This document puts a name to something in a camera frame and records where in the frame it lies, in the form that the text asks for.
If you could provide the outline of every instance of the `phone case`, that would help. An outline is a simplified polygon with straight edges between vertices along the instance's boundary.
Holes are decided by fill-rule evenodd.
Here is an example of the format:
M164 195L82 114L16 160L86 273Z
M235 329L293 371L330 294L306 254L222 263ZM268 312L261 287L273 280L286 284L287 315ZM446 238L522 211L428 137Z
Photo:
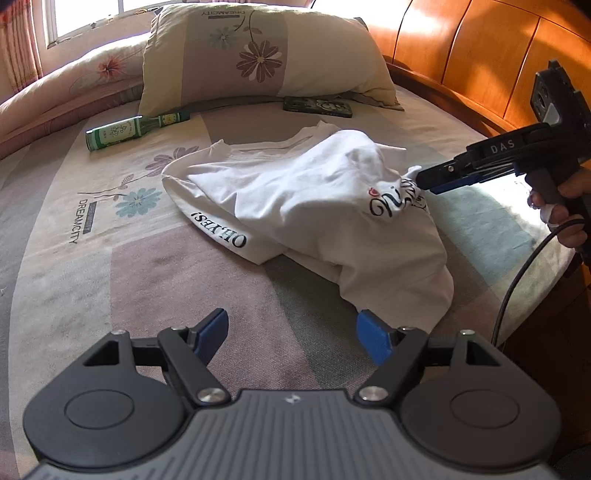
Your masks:
M351 118L353 112L348 103L309 97L285 97L283 110L288 112L316 113Z

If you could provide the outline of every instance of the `wooden headboard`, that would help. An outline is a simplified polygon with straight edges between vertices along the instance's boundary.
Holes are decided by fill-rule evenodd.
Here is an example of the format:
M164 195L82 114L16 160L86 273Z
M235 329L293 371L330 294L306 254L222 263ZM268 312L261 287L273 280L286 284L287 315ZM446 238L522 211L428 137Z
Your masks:
M338 12L347 0L316 0ZM557 59L591 103L591 20L567 0L364 0L394 82L485 135L535 123L537 71Z

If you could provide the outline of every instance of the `pillow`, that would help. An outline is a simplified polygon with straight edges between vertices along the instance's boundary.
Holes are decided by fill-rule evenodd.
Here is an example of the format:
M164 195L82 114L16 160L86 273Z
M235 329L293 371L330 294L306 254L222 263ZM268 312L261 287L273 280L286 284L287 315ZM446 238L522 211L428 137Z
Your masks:
M304 8L175 4L152 21L139 114L230 96L343 92L403 110L378 46L357 20Z

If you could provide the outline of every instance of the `wooden furniture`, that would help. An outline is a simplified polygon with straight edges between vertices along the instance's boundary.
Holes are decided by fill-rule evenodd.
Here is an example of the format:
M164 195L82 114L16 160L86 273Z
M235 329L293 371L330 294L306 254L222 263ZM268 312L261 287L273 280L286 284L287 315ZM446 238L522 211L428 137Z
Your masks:
M534 74L557 59L591 103L591 20L568 0L316 0L367 23L395 83L493 136L536 122ZM558 402L555 458L591 443L589 270L562 278L505 352Z
M591 99L591 20L567 0L365 0L347 10L367 23L395 83L485 135L535 122L534 74L551 59Z

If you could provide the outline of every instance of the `bed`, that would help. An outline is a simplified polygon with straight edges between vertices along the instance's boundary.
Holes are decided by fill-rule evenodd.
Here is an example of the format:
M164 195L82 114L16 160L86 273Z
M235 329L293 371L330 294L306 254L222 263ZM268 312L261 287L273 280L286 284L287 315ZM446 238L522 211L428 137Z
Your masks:
M29 399L116 328L151 336L226 309L230 333L210 369L233 393L353 390L375 368L356 340L356 310L337 285L285 256L253 265L203 236L164 192L160 173L169 162L221 139L281 141L319 120L404 147L425 167L484 138L399 87L405 112L351 102L353 118L345 119L241 100L201 106L187 122L89 153L86 130L136 114L141 91L127 82L102 94L107 100L96 109L105 111L77 123L58 112L53 127L39 124L50 135L0 161L0 471L6 478L35 465L21 425ZM38 130L31 135L40 137ZM455 287L434 335L469 328L490 336L509 282L547 234L527 195L527 185L514 177L427 194ZM137 209L135 200L148 196L147 211ZM544 250L509 304L503 338L539 305L571 258L557 242Z

